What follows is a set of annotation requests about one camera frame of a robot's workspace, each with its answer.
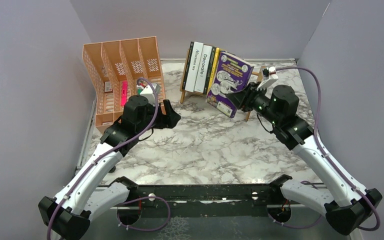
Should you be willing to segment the yellow book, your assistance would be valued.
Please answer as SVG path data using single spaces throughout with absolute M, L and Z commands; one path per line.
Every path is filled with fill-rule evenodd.
M 212 66 L 211 66 L 210 78 L 209 78 L 209 83 L 208 83 L 208 88 L 207 88 L 207 94 L 210 92 L 211 86 L 212 86 L 212 84 L 214 82 L 215 72 L 216 72 L 216 69 L 217 69 L 217 64 L 218 64 L 218 59 L 219 59 L 219 54 L 220 54 L 220 48 L 217 47 L 215 49 L 214 59 L 213 59 L 213 63 L 212 63 Z

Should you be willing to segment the black Moon and Sixpence book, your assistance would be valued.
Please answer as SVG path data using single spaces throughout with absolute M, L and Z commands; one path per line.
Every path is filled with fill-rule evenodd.
M 181 91 L 186 90 L 187 76 L 188 76 L 188 72 L 189 72 L 189 66 L 190 66 L 190 62 L 191 62 L 194 44 L 195 44 L 195 42 L 191 41 L 189 44 L 189 49 L 187 51 L 187 56 L 186 56 L 186 61 L 185 61 L 184 71 L 183 71 L 183 77 L 182 77 Z

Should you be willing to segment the white Afternoon tea book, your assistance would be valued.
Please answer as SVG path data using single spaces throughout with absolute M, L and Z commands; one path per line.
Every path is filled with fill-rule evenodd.
M 184 90 L 187 92 L 193 92 L 195 89 L 195 82 L 197 72 L 201 60 L 202 50 L 204 44 L 202 42 L 193 41 L 189 48 L 188 67 L 185 74 Z

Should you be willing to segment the purple Treehouse book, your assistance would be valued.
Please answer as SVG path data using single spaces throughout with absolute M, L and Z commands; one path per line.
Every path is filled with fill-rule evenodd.
M 247 86 L 254 67 L 254 64 L 234 54 L 221 51 L 206 102 L 227 117 L 234 118 L 237 108 L 227 95 L 240 92 Z

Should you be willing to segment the dark green book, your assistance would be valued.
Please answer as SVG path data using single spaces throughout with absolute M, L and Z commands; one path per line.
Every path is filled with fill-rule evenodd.
M 209 58 L 210 62 L 208 65 L 206 79 L 205 79 L 205 85 L 204 85 L 204 90 L 203 90 L 204 95 L 206 95 L 208 93 L 208 90 L 209 90 L 209 85 L 210 85 L 210 81 L 211 81 L 211 74 L 213 71 L 213 66 L 214 66 L 215 61 L 216 61 L 216 53 L 217 53 L 217 47 L 213 46 L 211 49 L 211 53 L 210 53 L 210 58 Z

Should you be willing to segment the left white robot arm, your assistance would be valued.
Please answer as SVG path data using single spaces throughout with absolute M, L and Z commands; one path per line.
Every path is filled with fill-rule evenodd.
M 132 205 L 137 191 L 118 181 L 96 192 L 107 173 L 140 141 L 149 129 L 172 129 L 181 116 L 168 99 L 155 105 L 145 96 L 131 96 L 123 113 L 107 127 L 100 143 L 76 176 L 54 197 L 43 197 L 38 204 L 47 225 L 47 239 L 52 233 L 65 240 L 79 240 L 91 222 L 117 204 Z

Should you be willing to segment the white Decorate Furniture book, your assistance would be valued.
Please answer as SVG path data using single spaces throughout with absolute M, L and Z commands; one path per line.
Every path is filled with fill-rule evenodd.
M 214 47 L 212 45 L 203 45 L 201 58 L 198 66 L 198 72 L 194 85 L 194 91 L 197 93 L 204 93 L 210 57 L 212 55 L 213 48 Z

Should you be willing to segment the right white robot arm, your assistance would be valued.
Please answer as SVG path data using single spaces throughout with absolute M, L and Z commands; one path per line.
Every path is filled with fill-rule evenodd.
M 374 213 L 383 196 L 377 189 L 359 183 L 327 151 L 313 128 L 297 115 L 299 97 L 291 86 L 277 85 L 267 97 L 266 91 L 252 82 L 226 97 L 237 109 L 255 111 L 270 122 L 275 137 L 304 160 L 329 190 L 319 191 L 283 174 L 269 184 L 272 202 L 298 202 L 324 216 L 336 232 L 345 236 Z

